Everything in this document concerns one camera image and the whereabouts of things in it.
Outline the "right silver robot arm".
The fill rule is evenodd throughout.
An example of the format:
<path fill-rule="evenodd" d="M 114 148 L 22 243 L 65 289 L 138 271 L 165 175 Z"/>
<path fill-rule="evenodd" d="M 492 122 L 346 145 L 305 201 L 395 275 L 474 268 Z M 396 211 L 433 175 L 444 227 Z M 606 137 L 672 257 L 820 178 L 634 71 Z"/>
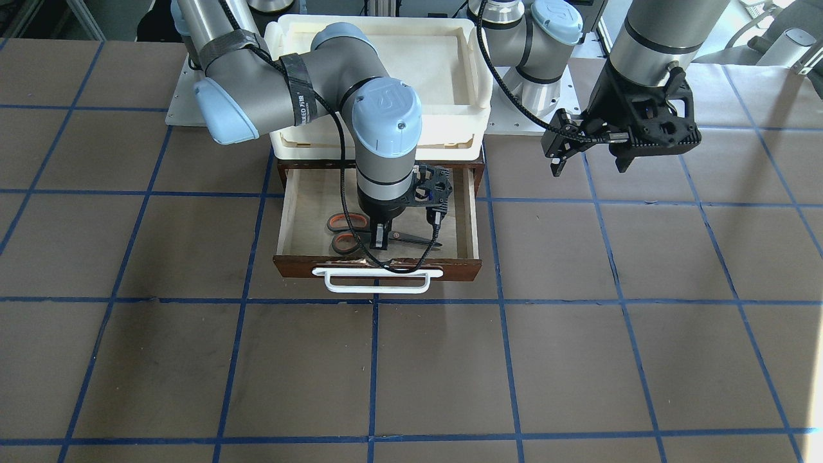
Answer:
<path fill-rule="evenodd" d="M 415 200 L 415 149 L 422 103 L 389 76 L 376 47 L 350 23 L 332 23 L 309 52 L 276 57 L 244 1 L 173 1 L 174 26 L 204 77 L 193 87 L 220 144 L 340 117 L 354 140 L 359 207 L 370 247 L 385 250 L 391 223 Z"/>

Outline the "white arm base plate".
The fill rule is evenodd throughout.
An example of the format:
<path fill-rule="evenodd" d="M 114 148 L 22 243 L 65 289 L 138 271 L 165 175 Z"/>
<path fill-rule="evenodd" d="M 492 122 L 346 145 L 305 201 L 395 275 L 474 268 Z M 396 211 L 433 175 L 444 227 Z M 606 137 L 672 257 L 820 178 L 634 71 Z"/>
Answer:
<path fill-rule="evenodd" d="M 520 104 L 545 123 L 550 122 L 556 109 L 566 109 L 568 113 L 580 112 L 578 96 L 568 67 L 564 69 L 559 81 L 550 84 L 527 81 L 512 68 L 497 67 L 496 70 Z M 542 126 L 532 123 L 519 112 L 499 85 L 494 83 L 486 134 L 541 136 L 544 131 Z"/>
<path fill-rule="evenodd" d="M 168 104 L 165 123 L 168 126 L 205 128 L 206 122 L 198 106 L 194 86 L 205 77 L 201 70 L 189 66 L 189 56 L 183 59 L 176 88 Z"/>

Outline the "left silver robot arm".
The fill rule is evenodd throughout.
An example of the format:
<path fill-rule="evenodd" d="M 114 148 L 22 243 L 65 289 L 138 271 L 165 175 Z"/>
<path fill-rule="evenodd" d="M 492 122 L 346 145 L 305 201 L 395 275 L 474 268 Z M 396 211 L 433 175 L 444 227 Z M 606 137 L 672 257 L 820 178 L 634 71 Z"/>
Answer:
<path fill-rule="evenodd" d="M 559 84 L 584 18 L 565 1 L 469 1 L 467 17 L 505 98 L 544 129 L 541 146 L 561 175 L 568 158 L 605 144 L 620 172 L 640 156 L 675 156 L 701 143 L 687 68 L 726 1 L 634 1 L 581 114 L 549 121 L 527 89 Z"/>

